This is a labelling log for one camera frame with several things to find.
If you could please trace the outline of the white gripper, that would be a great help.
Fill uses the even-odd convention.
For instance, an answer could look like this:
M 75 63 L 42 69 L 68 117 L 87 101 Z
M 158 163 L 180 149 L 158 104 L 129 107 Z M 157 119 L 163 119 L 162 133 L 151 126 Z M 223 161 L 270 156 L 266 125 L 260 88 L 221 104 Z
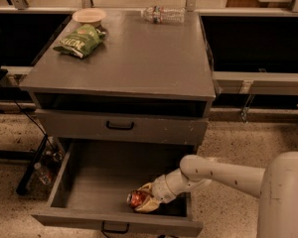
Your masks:
M 162 175 L 156 178 L 152 183 L 147 182 L 138 188 L 139 191 L 151 193 L 144 203 L 134 210 L 140 213 L 149 213 L 159 208 L 160 203 L 169 203 L 176 198 L 176 195 L 171 191 L 167 185 L 166 176 Z

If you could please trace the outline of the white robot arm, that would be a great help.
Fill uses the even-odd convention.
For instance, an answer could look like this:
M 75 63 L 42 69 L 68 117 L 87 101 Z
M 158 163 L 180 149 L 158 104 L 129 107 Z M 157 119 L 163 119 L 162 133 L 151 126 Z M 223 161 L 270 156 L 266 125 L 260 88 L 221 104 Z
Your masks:
M 213 180 L 259 199 L 256 238 L 298 238 L 298 152 L 283 153 L 264 169 L 187 155 L 176 170 L 132 191 L 127 203 L 152 212 Z

